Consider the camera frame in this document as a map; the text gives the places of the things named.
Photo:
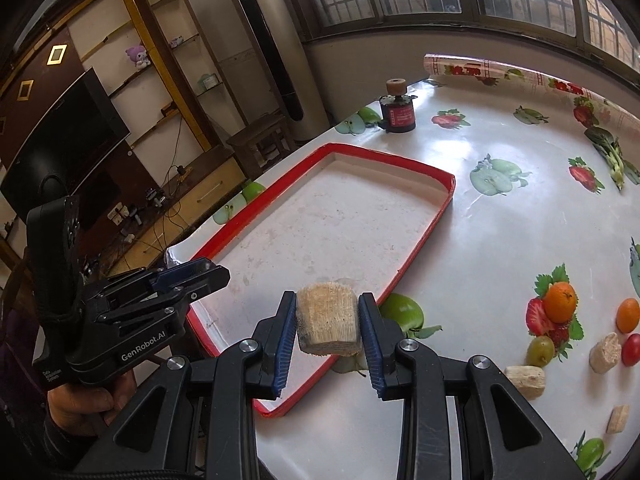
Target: strawberry print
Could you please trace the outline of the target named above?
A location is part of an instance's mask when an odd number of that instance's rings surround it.
[[[582,184],[584,189],[592,193],[600,194],[600,190],[604,189],[601,181],[596,178],[595,172],[579,156],[569,159],[569,173]]]
[[[527,304],[525,323],[530,335],[534,337],[546,335],[551,339],[556,350],[554,357],[557,357],[562,362],[562,359],[568,358],[567,351],[573,349],[571,341],[583,339],[584,331],[575,312],[568,322],[561,324],[554,323],[546,314],[543,300],[549,287],[559,282],[569,283],[569,276],[566,273],[564,264],[557,266],[551,274],[539,274],[536,277],[534,286],[536,297],[529,300]]]
[[[465,75],[465,69],[458,65],[445,65],[444,73],[446,75]]]
[[[593,113],[593,103],[586,97],[577,97],[574,99],[574,117],[585,128],[597,126],[600,121]]]
[[[549,78],[549,87],[561,90],[562,92],[569,92],[571,94],[584,95],[584,90],[578,85],[573,83],[565,83],[564,81],[558,81],[558,79]]]
[[[471,126],[465,121],[465,117],[456,108],[452,108],[439,111],[435,117],[431,118],[431,122],[447,130],[457,130],[460,126]]]

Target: wooden block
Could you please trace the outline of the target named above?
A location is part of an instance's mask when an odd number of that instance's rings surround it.
[[[298,291],[298,344],[307,354],[354,355],[362,348],[358,299],[340,283],[316,283]]]
[[[591,369],[597,374],[605,374],[620,361],[622,346],[618,334],[611,332],[596,343],[589,354]]]
[[[609,417],[607,434],[622,433],[625,431],[626,420],[629,418],[629,405],[616,406]]]
[[[527,400],[537,399],[545,392],[545,371],[537,366],[507,366],[507,379]]]

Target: electrical cable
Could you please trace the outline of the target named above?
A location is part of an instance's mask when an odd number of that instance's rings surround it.
[[[180,189],[180,184],[182,183],[181,179],[178,178],[178,184],[175,187],[175,190],[173,193],[171,193],[171,181],[168,180],[169,177],[169,173],[171,171],[172,168],[175,168],[176,170],[178,170],[178,166],[175,165],[175,157],[177,155],[178,152],[178,139],[176,139],[175,141],[175,150],[174,150],[174,158],[171,161],[171,166],[169,166],[169,169],[166,172],[166,175],[164,176],[164,180],[167,184],[167,191],[168,191],[168,196],[170,199],[173,199],[177,193],[178,190]],[[166,218],[169,222],[171,222],[173,225],[175,225],[176,227],[179,227],[181,232],[184,232],[184,227],[182,227],[180,224],[177,224],[176,222],[174,222],[173,220],[171,220],[171,218],[178,216],[178,214],[180,213],[180,210],[182,209],[182,204],[180,203],[180,201],[178,200],[177,204],[174,204],[174,208],[175,206],[177,206],[177,210],[175,211],[174,214],[169,214],[170,210],[168,209],[167,211],[164,212],[163,218],[162,218],[162,230],[164,230],[164,219]]]
[[[171,160],[171,164],[169,165],[169,168],[166,170],[166,174],[164,176],[164,179],[162,180],[162,186],[164,187],[164,184],[167,183],[168,179],[169,179],[169,173],[171,171],[172,168],[177,168],[177,166],[175,165],[175,157],[178,154],[178,142],[180,142],[180,133],[182,131],[182,115],[180,115],[180,123],[178,124],[178,135],[175,137],[175,147],[174,147],[174,157]],[[158,244],[160,245],[160,250],[161,252],[164,252],[167,248],[167,243],[166,243],[166,235],[164,234],[164,218],[165,215],[162,215],[162,234],[161,236],[164,237],[164,247],[162,247],[162,241],[160,240],[160,237],[158,236],[158,233],[156,233],[156,223],[154,222],[154,236],[156,237],[156,240],[158,240]]]

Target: wooden stool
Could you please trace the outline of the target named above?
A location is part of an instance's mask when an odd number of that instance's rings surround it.
[[[287,141],[288,149],[284,147],[281,136]],[[227,140],[227,143],[236,152],[236,157],[240,162],[240,166],[242,166],[242,170],[251,180],[255,180],[263,173],[258,160],[255,158],[253,147],[267,137],[273,139],[280,153],[276,157],[276,161],[282,160],[298,148],[287,128],[287,120],[280,112],[274,112],[258,118]]]

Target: leafy vegetable print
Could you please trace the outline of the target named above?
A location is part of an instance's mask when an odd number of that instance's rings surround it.
[[[523,124],[546,124],[549,122],[548,117],[545,117],[540,112],[532,108],[523,108],[522,106],[519,106],[514,111],[513,116]]]
[[[631,238],[631,263],[629,263],[629,273],[631,274],[631,282],[634,284],[636,295],[640,298],[640,244],[636,245],[634,239]]]
[[[598,126],[590,126],[584,131],[584,135],[607,163],[609,175],[618,190],[622,191],[625,185],[625,175],[633,184],[640,184],[640,173],[631,162],[622,158],[622,148],[617,137]]]

